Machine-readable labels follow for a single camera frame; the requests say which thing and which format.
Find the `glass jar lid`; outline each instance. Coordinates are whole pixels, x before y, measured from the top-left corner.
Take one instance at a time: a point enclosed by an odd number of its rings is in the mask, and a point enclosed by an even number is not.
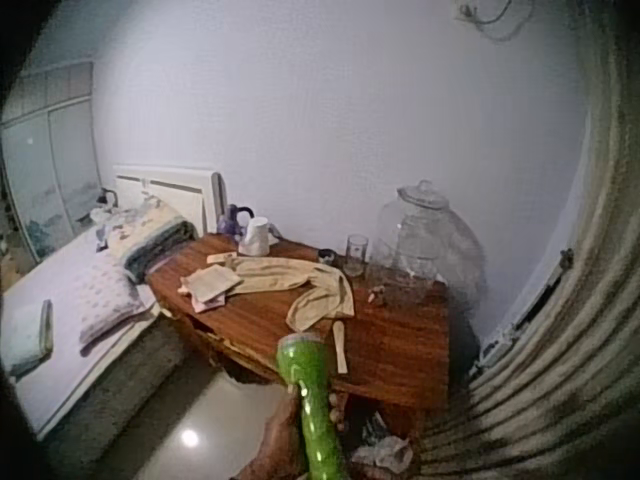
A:
[[[435,189],[429,180],[421,180],[418,185],[406,185],[398,189],[402,200],[419,207],[441,210],[449,206],[449,200]]]

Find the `mattress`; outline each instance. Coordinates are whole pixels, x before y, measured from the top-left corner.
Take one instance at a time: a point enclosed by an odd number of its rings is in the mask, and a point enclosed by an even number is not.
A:
[[[16,394],[38,439],[71,410],[98,376],[154,321],[133,317],[88,352],[80,352],[80,318],[71,291],[77,272],[95,255],[95,228],[58,250],[4,294],[3,316],[34,302],[53,304],[53,353],[19,380]]]

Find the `person's hand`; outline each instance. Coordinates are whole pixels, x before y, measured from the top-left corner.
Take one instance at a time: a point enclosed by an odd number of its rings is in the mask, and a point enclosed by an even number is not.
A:
[[[238,480],[295,479],[306,471],[298,427],[300,394],[289,385],[276,412],[267,421],[258,455],[236,477]]]
[[[340,432],[346,429],[343,405],[335,393],[329,395],[329,417]],[[300,394],[296,385],[289,385],[287,394],[276,412],[267,421],[256,457],[235,477],[237,480],[296,479],[307,471],[302,436],[299,428]],[[395,480],[388,470],[350,463],[354,479]]]

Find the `wooden desk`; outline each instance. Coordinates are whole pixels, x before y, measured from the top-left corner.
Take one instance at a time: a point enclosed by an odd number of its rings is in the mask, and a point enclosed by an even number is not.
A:
[[[206,235],[150,274],[147,281],[160,305],[171,312],[178,328],[199,350],[222,352],[259,375],[279,380],[277,343],[291,333],[285,318],[304,287],[227,297],[224,307],[201,314],[193,312],[189,298],[177,293],[180,277],[205,268],[207,255],[234,250],[227,237]],[[271,248],[271,256],[315,261],[316,250],[281,241]],[[352,286],[356,316],[343,319],[349,373],[334,375],[332,387],[394,405],[445,408],[449,362],[445,287],[436,284],[423,307],[390,309],[367,303],[362,280]],[[313,330],[335,351],[331,322],[322,320]]]

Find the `wooden spatula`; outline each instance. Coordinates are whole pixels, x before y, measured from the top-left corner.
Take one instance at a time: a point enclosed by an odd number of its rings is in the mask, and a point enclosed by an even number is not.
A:
[[[338,373],[344,375],[348,373],[347,359],[344,355],[344,323],[333,322],[333,339],[336,343],[336,359],[338,361]]]

